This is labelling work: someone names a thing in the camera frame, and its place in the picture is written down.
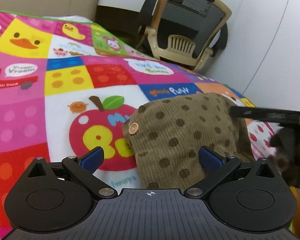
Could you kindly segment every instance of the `cartoon pig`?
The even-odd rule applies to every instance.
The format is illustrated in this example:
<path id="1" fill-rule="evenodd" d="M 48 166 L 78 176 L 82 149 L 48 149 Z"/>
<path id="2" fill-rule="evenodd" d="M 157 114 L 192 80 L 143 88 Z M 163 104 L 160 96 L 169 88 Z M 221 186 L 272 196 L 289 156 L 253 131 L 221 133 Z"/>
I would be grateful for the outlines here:
<path id="1" fill-rule="evenodd" d="M 53 49 L 54 53 L 57 55 L 57 56 L 67 56 L 68 54 L 68 51 L 66 50 L 63 50 L 63 49 Z"/>

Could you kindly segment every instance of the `metal screw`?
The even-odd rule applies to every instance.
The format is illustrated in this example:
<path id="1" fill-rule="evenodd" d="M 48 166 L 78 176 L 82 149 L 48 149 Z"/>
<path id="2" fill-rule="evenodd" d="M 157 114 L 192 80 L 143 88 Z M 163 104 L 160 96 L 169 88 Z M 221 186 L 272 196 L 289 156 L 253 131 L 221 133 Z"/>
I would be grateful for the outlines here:
<path id="1" fill-rule="evenodd" d="M 114 194 L 114 190 L 112 188 L 105 187 L 99 190 L 99 194 L 102 196 L 111 196 Z"/>
<path id="2" fill-rule="evenodd" d="M 200 188 L 197 188 L 197 187 L 192 187 L 190 189 L 187 189 L 187 193 L 191 196 L 199 196 L 201 195 L 203 192 L 202 192 L 202 189 Z"/>

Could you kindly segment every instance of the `orange smiley face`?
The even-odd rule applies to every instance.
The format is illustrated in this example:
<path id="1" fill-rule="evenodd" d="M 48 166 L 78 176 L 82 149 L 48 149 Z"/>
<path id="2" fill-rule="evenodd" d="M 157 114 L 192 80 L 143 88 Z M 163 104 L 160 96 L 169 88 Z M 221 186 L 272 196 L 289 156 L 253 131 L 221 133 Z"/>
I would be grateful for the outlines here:
<path id="1" fill-rule="evenodd" d="M 77 101 L 77 102 L 73 102 L 68 107 L 70 108 L 70 111 L 73 113 L 82 113 L 86 111 L 87 105 L 88 104 L 85 104 L 84 102 Z"/>

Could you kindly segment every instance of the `brown polka dot fabric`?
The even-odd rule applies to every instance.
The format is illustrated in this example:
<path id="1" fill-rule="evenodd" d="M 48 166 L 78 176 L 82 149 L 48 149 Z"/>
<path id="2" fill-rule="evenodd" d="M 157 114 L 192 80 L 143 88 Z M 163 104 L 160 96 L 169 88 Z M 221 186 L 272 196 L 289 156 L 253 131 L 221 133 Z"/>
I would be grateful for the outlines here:
<path id="1" fill-rule="evenodd" d="M 228 98 L 209 93 L 140 106 L 123 125 L 123 134 L 135 153 L 144 187 L 184 191 L 203 179 L 198 157 L 201 146 L 209 146 L 222 156 L 254 161 L 245 120 L 228 115 L 233 105 Z M 134 122 L 139 130 L 130 135 L 129 125 Z"/>

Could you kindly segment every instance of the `blue gripper pad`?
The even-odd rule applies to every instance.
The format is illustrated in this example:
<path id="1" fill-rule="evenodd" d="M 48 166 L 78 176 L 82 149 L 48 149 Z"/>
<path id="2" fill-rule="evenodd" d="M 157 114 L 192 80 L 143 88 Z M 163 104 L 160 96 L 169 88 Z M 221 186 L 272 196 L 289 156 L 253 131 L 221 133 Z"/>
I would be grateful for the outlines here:
<path id="1" fill-rule="evenodd" d="M 104 160 L 104 152 L 101 147 L 96 147 L 86 153 L 84 156 L 78 159 L 78 164 L 89 171 L 90 173 L 94 173 L 97 168 L 101 166 Z"/>
<path id="2" fill-rule="evenodd" d="M 199 162 L 207 173 L 212 173 L 226 163 L 226 159 L 212 149 L 202 146 L 199 149 Z"/>

